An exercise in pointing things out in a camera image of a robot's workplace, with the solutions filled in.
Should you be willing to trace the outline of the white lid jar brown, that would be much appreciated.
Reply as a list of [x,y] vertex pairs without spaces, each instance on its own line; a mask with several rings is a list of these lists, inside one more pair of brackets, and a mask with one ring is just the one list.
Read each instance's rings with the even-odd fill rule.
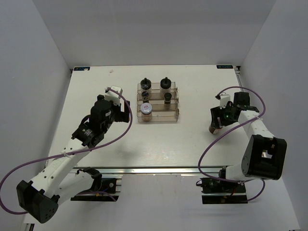
[[215,127],[215,126],[213,126],[213,125],[210,125],[209,128],[208,128],[208,130],[209,130],[209,132],[210,132],[211,134],[217,135],[217,134],[219,134],[221,128],[217,128],[217,127]]

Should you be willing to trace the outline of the white lid jar orange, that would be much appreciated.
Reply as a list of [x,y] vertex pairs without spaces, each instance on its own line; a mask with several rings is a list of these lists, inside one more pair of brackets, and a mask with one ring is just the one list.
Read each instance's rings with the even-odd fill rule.
[[152,105],[150,103],[143,103],[141,105],[141,117],[145,122],[152,120]]

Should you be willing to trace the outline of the dark spice bottle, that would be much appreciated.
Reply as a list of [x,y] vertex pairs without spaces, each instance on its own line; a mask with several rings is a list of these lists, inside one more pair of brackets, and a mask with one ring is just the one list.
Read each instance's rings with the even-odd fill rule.
[[141,98],[142,98],[143,103],[148,103],[148,102],[149,102],[149,99],[150,99],[150,94],[149,94],[149,92],[143,91],[143,92],[141,93]]

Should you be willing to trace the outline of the white bottle black cap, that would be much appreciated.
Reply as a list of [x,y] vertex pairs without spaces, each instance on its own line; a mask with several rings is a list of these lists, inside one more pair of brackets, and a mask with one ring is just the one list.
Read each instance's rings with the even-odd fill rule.
[[140,82],[141,90],[152,94],[152,82],[146,77]]
[[170,92],[171,84],[172,82],[168,77],[161,79],[160,81],[160,97],[161,98],[164,98],[164,95]]

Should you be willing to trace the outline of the black cap spice bottle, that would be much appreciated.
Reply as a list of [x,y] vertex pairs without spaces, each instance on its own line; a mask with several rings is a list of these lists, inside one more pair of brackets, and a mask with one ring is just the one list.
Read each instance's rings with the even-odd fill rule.
[[167,92],[164,94],[164,108],[168,110],[171,105],[172,94]]

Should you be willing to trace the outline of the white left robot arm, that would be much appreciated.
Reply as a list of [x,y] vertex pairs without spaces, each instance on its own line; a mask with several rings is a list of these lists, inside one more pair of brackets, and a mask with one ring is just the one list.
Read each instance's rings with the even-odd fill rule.
[[58,207],[78,193],[97,192],[102,186],[101,173],[92,168],[78,170],[71,182],[63,180],[78,162],[104,139],[114,122],[129,122],[129,105],[121,111],[121,95],[107,91],[98,95],[90,114],[83,118],[59,158],[55,158],[30,181],[17,187],[19,205],[43,224]]

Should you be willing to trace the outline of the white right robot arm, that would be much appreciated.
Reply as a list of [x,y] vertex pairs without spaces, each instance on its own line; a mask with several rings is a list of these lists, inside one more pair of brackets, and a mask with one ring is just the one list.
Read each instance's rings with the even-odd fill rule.
[[220,170],[218,188],[223,192],[235,186],[235,180],[250,179],[278,180],[282,175],[287,149],[284,139],[276,138],[261,120],[260,112],[250,105],[247,92],[236,92],[218,96],[220,105],[211,108],[209,131],[217,134],[223,127],[236,122],[241,124],[249,138],[249,143],[240,163]]

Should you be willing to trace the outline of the clear acrylic tiered rack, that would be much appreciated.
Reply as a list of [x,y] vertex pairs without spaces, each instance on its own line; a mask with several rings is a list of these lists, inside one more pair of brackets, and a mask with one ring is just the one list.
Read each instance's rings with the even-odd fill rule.
[[170,101],[165,100],[163,90],[160,89],[160,83],[152,83],[149,92],[148,103],[152,106],[150,117],[146,118],[141,112],[141,105],[145,102],[146,96],[142,95],[145,90],[138,84],[137,88],[137,120],[138,122],[177,122],[179,118],[179,98],[177,96],[178,88],[175,82],[171,82],[169,93]]

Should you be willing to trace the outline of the blue label left corner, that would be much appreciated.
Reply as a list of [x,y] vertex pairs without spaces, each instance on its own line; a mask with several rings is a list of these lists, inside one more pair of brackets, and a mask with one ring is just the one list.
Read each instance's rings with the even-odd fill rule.
[[89,71],[90,67],[74,67],[73,71]]

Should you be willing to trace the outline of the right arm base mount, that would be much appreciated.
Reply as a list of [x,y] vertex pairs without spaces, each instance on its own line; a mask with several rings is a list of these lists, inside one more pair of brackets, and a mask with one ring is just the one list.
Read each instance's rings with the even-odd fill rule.
[[226,167],[210,172],[210,168],[198,168],[202,177],[196,182],[202,193],[204,205],[247,204],[246,187],[243,181],[227,180]]

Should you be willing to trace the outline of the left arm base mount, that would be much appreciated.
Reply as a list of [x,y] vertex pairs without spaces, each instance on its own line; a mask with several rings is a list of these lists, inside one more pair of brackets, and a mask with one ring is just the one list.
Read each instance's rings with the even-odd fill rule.
[[79,173],[88,173],[93,179],[92,186],[88,190],[84,190],[74,197],[71,201],[83,202],[116,202],[120,193],[120,179],[103,178],[102,174],[91,167],[78,169]]

